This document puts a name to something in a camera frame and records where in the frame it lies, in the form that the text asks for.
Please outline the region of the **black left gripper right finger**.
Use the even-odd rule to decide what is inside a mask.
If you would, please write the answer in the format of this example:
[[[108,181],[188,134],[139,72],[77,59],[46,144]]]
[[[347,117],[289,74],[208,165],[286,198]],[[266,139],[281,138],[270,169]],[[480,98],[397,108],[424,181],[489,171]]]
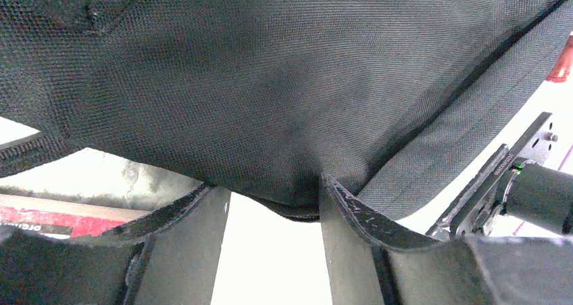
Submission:
[[[571,304],[571,237],[439,241],[320,178],[333,304]]]

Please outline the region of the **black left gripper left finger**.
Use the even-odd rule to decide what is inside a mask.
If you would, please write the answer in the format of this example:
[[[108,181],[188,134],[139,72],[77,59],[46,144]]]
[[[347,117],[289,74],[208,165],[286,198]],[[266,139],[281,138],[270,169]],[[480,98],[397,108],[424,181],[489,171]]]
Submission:
[[[202,184],[96,237],[1,228],[2,304],[209,304],[230,201]]]

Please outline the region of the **black student backpack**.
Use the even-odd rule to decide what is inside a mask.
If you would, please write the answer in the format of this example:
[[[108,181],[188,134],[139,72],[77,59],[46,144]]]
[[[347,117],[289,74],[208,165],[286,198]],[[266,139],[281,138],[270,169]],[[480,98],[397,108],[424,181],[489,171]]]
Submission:
[[[1,0],[1,115],[297,220],[400,219],[545,79],[572,0]]]

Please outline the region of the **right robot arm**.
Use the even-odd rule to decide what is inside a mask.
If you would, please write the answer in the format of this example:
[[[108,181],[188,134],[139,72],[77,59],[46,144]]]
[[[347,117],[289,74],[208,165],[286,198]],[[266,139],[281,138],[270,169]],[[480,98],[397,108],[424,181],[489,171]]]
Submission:
[[[495,190],[502,214],[560,235],[572,234],[572,175],[517,158]]]

